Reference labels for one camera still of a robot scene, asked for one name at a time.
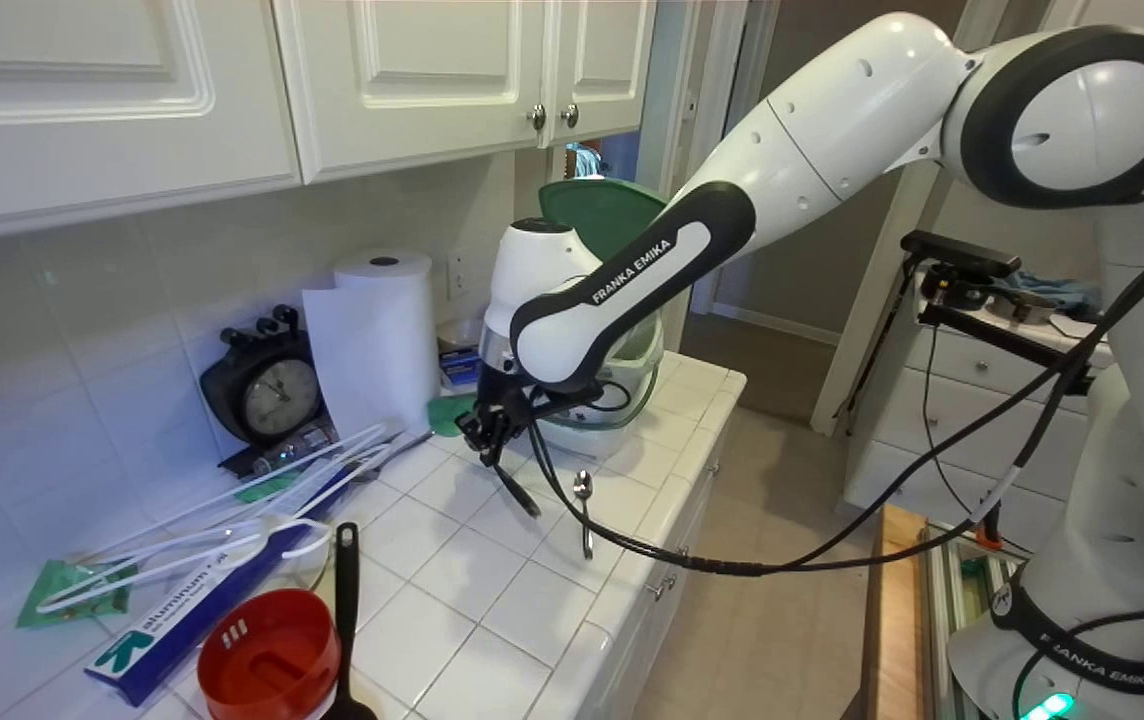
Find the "utensil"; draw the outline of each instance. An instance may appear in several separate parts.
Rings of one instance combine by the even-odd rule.
[[[349,692],[349,660],[356,652],[358,625],[358,530],[337,530],[337,637],[340,637],[340,667],[337,667],[337,699],[325,720],[376,720],[369,705]]]
[[[279,587],[211,628],[194,675],[211,720],[293,720],[326,699],[337,663],[326,604],[316,592]]]

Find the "red container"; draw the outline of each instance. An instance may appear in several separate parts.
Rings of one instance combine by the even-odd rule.
[[[279,587],[232,609],[199,652],[211,720],[299,720],[337,685],[340,643],[326,604]]]

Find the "white tile countertop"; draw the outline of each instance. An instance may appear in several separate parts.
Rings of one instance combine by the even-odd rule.
[[[650,545],[691,530],[704,474],[742,390],[738,372],[665,355],[644,417],[620,452],[571,467],[595,475],[592,515]],[[588,718],[615,685],[656,566],[595,539],[581,560],[581,530],[546,492],[523,441],[502,467],[544,507],[523,515],[461,441],[428,441],[373,484],[344,492],[326,522],[358,526],[358,637],[351,689],[378,720],[450,718]],[[316,585],[330,604],[330,571],[313,560],[277,585]],[[143,707],[82,675],[111,628],[15,632],[0,625],[0,718],[207,718],[191,660]]]

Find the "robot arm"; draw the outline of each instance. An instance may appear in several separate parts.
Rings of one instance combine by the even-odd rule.
[[[1144,35],[1075,28],[962,58],[919,16],[879,16],[753,107],[637,244],[487,325],[527,379],[583,390],[665,299],[913,162],[1023,208],[1144,202]]]
[[[1138,206],[1144,35],[1070,28],[962,58],[919,16],[879,16],[746,113],[656,224],[606,263],[595,263],[576,232],[546,244],[546,227],[507,235],[483,320],[487,367],[463,417],[469,445],[494,466],[502,441],[538,417],[527,407],[533,396],[592,400],[606,347],[637,320],[715,263],[793,239],[795,227],[913,162],[939,162],[982,197],[1018,208]],[[1131,417],[1093,417],[1098,441],[1082,452],[1067,526],[1014,585],[1053,628],[1144,609],[1144,502],[1134,502],[1138,484],[1131,487],[1134,474],[1128,475],[1144,466],[1144,430],[1131,430],[1144,422]],[[1115,507],[1131,514],[1124,549],[1108,545]],[[1144,660],[1144,628],[1094,650],[1124,660],[1115,667],[1131,667],[1128,660]],[[953,667],[979,707],[1009,718],[1005,692],[1018,689],[1010,675],[1028,657],[1030,639],[982,625],[955,643]],[[1081,689],[1082,673],[1054,663],[1041,679],[1041,689],[1061,685]],[[1081,699],[1098,718],[1144,718],[1144,698],[1128,689],[1093,679],[1093,692]]]

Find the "black cable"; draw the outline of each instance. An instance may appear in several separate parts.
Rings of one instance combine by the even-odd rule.
[[[1035,448],[1053,426],[1053,413],[1061,407],[1063,392],[1075,385],[1081,367],[1093,366],[1093,351],[1102,342],[1102,332],[1112,332],[1138,299],[1144,299],[1144,273],[1131,278],[1131,285],[1120,287],[1120,298],[1098,312],[1094,328],[1053,366],[1061,372],[1061,379],[1053,385],[1035,430],[1028,432],[1023,448],[1014,452],[1014,462],[1010,462],[1014,467],[1023,467],[1035,457]]]
[[[1082,625],[1067,628],[1063,639],[1075,639],[1075,637],[1108,628],[1108,625],[1138,625],[1138,619],[1144,619],[1144,609],[1138,612],[1094,616],[1094,619],[1082,619]],[[1035,643],[1035,652],[1018,663],[1018,673],[1010,679],[1010,720],[1018,718],[1018,692],[1023,692],[1030,667],[1047,657],[1047,650],[1053,650],[1053,639]]]
[[[903,292],[907,292],[913,278],[917,278],[917,261],[907,255],[907,261],[901,263],[896,292],[892,292],[892,309],[883,312],[879,338],[877,338],[877,343],[866,347],[866,355],[862,355],[862,366],[861,366],[861,375],[855,375],[855,385],[851,385],[851,392],[846,392],[846,400],[843,400],[843,407],[841,407],[843,422],[851,422],[855,396],[862,392],[862,385],[866,385],[866,375],[870,375],[870,367],[877,367],[877,355],[879,355],[883,342],[888,342],[892,328],[896,328],[896,316],[901,316],[901,306],[903,306]]]
[[[903,558],[919,558],[919,553],[939,549],[939,545],[946,545],[946,539],[955,539],[955,538],[969,532],[969,526],[955,526],[955,530],[946,530],[945,538],[930,538],[930,539],[923,539],[923,545],[913,545],[913,549],[901,549],[901,553],[888,553],[888,558],[828,560],[828,566],[808,566],[811,553],[801,558],[801,560],[784,560],[784,566],[689,558],[689,553],[670,553],[670,549],[644,545],[644,539],[637,539],[637,538],[625,538],[625,532],[602,530],[602,526],[595,526],[592,515],[583,515],[583,514],[568,502],[562,484],[557,479],[546,445],[544,445],[544,436],[538,436],[536,426],[527,430],[527,441],[533,441],[533,457],[536,457],[544,479],[553,484],[553,492],[561,497],[561,505],[562,505],[583,530],[592,530],[592,532],[602,538],[606,545],[620,545],[625,553],[637,553],[637,558],[647,558],[647,560],[660,560],[660,566],[675,566],[675,569],[689,569],[689,571],[713,571],[713,578],[775,578],[775,571],[870,569],[870,566],[896,566],[896,560],[903,560]]]
[[[1102,332],[1112,325],[1120,325],[1134,306],[1144,299],[1144,273],[1108,306],[1108,312],[1098,316],[1098,325],[1063,355],[1053,362],[1053,367],[1045,367],[1035,379],[1028,379],[1023,390],[1014,390],[1009,400],[1000,400],[994,407],[986,407],[982,417],[976,417],[971,426],[962,426],[961,432],[953,432],[945,445],[926,448],[923,457],[917,457],[855,522],[846,522],[836,538],[828,538],[823,545],[815,545],[811,553],[795,558],[795,560],[784,560],[784,566],[753,566],[753,560],[715,560],[715,558],[689,558],[689,553],[670,553],[670,549],[656,549],[656,545],[644,545],[637,538],[625,538],[615,530],[602,530],[595,526],[592,515],[583,515],[557,467],[553,467],[553,457],[546,457],[546,445],[538,436],[536,426],[527,426],[527,441],[533,441],[533,457],[544,474],[544,479],[553,484],[553,492],[561,497],[561,505],[595,538],[637,553],[637,558],[650,558],[650,560],[665,560],[665,566],[678,566],[689,571],[715,571],[715,578],[775,578],[775,571],[832,571],[832,569],[866,569],[866,566],[892,566],[892,560],[903,560],[903,558],[917,558],[917,553],[926,553],[937,545],[946,545],[953,538],[962,538],[969,532],[969,522],[946,530],[945,538],[937,539],[923,539],[917,549],[903,549],[903,553],[892,553],[892,558],[862,558],[862,560],[832,560],[832,566],[811,566],[815,558],[832,553],[836,545],[843,545],[862,522],[870,522],[903,484],[913,474],[919,474],[926,462],[937,462],[939,452],[946,452],[953,445],[976,436],[982,426],[993,426],[994,417],[1010,413],[1018,400],[1028,400],[1030,392],[1041,392],[1053,375],[1054,375],[1054,390],[1063,396],[1067,390],[1067,375],[1082,372],[1094,343],[1102,342]],[[1028,445],[1018,448],[1014,457],[1014,474],[1023,467],[1023,462],[1035,452],[1035,445],[1045,441],[1047,432],[1047,422],[1061,403],[1061,396],[1047,396],[1045,403],[1045,417],[1041,426],[1030,430]]]
[[[923,366],[923,396],[919,396],[919,422],[923,422],[923,441],[926,448],[930,441],[930,375],[937,375],[937,325],[926,325],[926,366]],[[930,457],[937,479],[945,484],[945,492],[961,505],[962,515],[971,515],[971,507],[962,505],[962,497],[955,492],[955,484],[945,475],[939,457]]]

